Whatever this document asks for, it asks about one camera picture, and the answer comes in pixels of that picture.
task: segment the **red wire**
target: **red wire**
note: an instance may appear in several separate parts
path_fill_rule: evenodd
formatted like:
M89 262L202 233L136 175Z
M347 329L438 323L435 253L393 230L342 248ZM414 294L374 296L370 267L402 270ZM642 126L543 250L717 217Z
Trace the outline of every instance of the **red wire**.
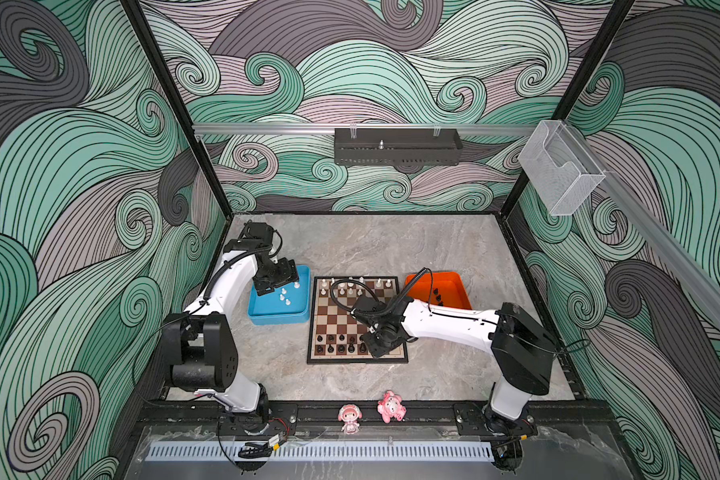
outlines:
M273 418L273 420L279 420L282 426L286 428L286 436L291 432L291 428L286 425L286 423L282 420L282 418Z

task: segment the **blue tray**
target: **blue tray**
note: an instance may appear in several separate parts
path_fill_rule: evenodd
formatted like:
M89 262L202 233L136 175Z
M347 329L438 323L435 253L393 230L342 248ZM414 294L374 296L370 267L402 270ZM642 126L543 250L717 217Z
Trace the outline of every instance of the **blue tray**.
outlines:
M307 265L297 265L299 288L293 283L281 286L272 293L258 296L251 289L248 302L248 318L254 325L280 325L283 323L302 323L309 321L309 289L312 286L312 275ZM291 301L286 305L280 300L282 289L286 289L286 298Z

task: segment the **chessboard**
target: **chessboard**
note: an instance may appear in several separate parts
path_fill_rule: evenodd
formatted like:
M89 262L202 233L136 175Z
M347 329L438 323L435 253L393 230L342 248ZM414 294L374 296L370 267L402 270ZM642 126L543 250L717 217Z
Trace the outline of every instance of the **chessboard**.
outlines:
M338 280L349 277L334 276L333 278ZM366 333L368 328L333 302L328 292L331 277L317 276L314 282L307 363L408 363L408 348L405 343L381 358L373 358L365 343L360 340L360 335ZM399 292L396 276L364 276L363 283L373 290L382 302L389 302ZM352 307L358 298L358 286L347 284L343 291L337 288L336 298L344 305Z

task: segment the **black cable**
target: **black cable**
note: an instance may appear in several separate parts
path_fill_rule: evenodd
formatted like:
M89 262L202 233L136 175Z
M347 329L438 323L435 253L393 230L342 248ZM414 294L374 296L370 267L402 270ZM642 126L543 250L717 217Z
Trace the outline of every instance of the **black cable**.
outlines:
M378 296L376 296L376 293L372 289L368 288L368 285L365 285L365 283L359 282L357 280L349 279L349 278L342 278L342 279L336 280L336 282L334 282L334 283L331 283L330 287L328 288L328 292L331 294L331 300L333 300L333 302L336 304L336 306L346 312L352 312L352 309L349 308L348 306L344 305L343 303L340 303L338 301L338 299L336 298L336 295L333 293L333 291L335 290L334 287L338 286L339 283L352 283L353 285L360 285L365 289L366 292L371 294L371 296L373 297L374 300L376 300L377 302L380 301L378 299Z
M229 455L227 455L226 450L224 449L224 446L221 444L221 417L219 417L219 419L216 420L216 440L219 441L219 448L221 449L221 453L224 454L226 459L229 460L230 463L235 466L235 468L237 468L238 470L240 470L240 472L242 472L242 468L237 466L235 461L232 460Z
M163 323L163 325L161 325L160 328L158 328L157 330L155 330L154 332L152 332L152 333L151 333L146 339L144 339L144 341L141 343L141 346L139 347L139 349L136 351L136 354L134 355L134 361L133 361L133 362L131 363L131 365L130 365L130 382L131 382L131 384L134 386L134 393L135 393L139 398L141 398L142 401L144 401L144 403L148 403L148 404L150 404L150 405L152 405L152 406L160 406L160 405L158 405L158 404L156 404L156 403L153 403L153 402L147 400L146 398L144 398L144 396L139 393L139 389L136 388L136 360L139 359L139 355L141 355L142 351L144 350L144 347L146 346L146 344L148 343L148 341L152 340L152 337L153 337L154 335L156 335L159 331L161 331L163 328L165 328L166 326L170 325L171 323L180 322L180 321L182 321L182 320L184 320L184 319L186 319L186 318L189 318L190 315L193 315L195 312L197 312L198 310L200 310L201 308L203 308L203 307L204 307L205 305L207 305L207 304L208 304L207 302L205 302L204 300L202 300L202 301L200 302L200 306L197 307L197 309L195 309L194 311L188 312L187 314L182 315L182 316L180 316L179 318L174 319L174 320L172 320L172 321L170 321L170 322ZM191 398L191 399L189 399L189 400L182 400L182 402L194 402L194 401L197 400L198 398L202 398L202 397L201 397L201 396L198 396L198 397L195 397L195 398Z
M392 312L394 310L394 308L398 305L398 303L400 303L405 298L405 296L408 294L408 292L410 292L411 289L413 288L413 285L415 285L416 282L418 282L419 279L422 278L426 272L429 272L430 275L432 274L432 270L430 270L429 268L427 268L427 267L422 268L418 273L416 273L413 276L413 278L411 278L411 281L409 281L408 283L405 284L405 286L403 287L403 290L401 290L400 293L398 293L394 297L392 302L390 302L389 305L387 305L387 307L384 308L384 310L381 310L379 312L368 312L366 310L357 310L357 309L353 309L351 311L348 310L348 311L352 314L352 316L355 316L355 313L358 313L361 316L364 316L367 318L379 318L380 316L387 315L388 313ZM430 291L429 291L430 292L430 294L429 294L430 300L432 299L432 286L434 285L434 276L432 276L431 278L432 278L432 282L430 283ZM432 308L430 306L428 306L428 308L429 308L429 311L432 312Z
M255 248L253 250L243 252L242 254L224 262L219 267L219 269L216 271L216 273L213 274L213 276L211 277L211 280L208 280L208 285L206 285L205 293L202 294L202 299L207 302L211 298L211 294L213 292L213 287L216 285L216 282L219 281L219 278L221 278L221 275L224 274L224 272L226 272L227 270L232 268L232 265L238 263L240 260L246 258L247 256L260 254L262 252L269 252L271 249L272 249L272 245L260 246L259 248Z
M280 239L280 245L277 247L277 250L275 250L275 253L270 255L269 258L277 256L280 253L280 249L282 248L282 235L280 235L280 232L278 232L277 230L275 230L275 233L277 234L278 238Z
M541 347L538 346L538 345L534 345L533 343L527 341L527 340L524 339L524 338L518 337L517 335L514 336L514 338L517 339L517 340L519 340L519 341L521 341L521 342L523 342L523 343L527 343L528 345L530 345L530 346L532 346L532 347L536 347L536 348L538 348L539 350L541 350L541 351L543 351L543 352L553 353L555 356L563 355L564 353L576 353L576 352L580 352L581 350L584 350L584 349L587 348L588 346L592 345L592 340L590 340L590 339L579 339L579 340L576 340L575 342L571 342L571 343L567 344L567 345L564 346L562 349L557 350L556 352L553 352L552 350L543 349L543 348L541 348ZM571 348L572 346L576 345L577 343L583 343L583 342L586 342L586 344L585 344L584 346L580 346L579 348L574 349L574 350L568 350L569 348Z

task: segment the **pink figurine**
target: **pink figurine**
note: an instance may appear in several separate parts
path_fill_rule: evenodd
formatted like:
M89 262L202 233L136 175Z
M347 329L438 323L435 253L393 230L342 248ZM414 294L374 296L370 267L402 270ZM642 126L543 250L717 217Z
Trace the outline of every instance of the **pink figurine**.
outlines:
M358 420L362 418L362 412L356 405L348 403L338 411L338 419L344 421L342 432L351 435L360 429Z
M378 401L378 407L376 409L382 414L384 423L389 423L389 420L394 417L398 422L403 420L405 416L405 407L402 405L403 399L400 395L395 395L392 390L387 390L384 394L384 399Z

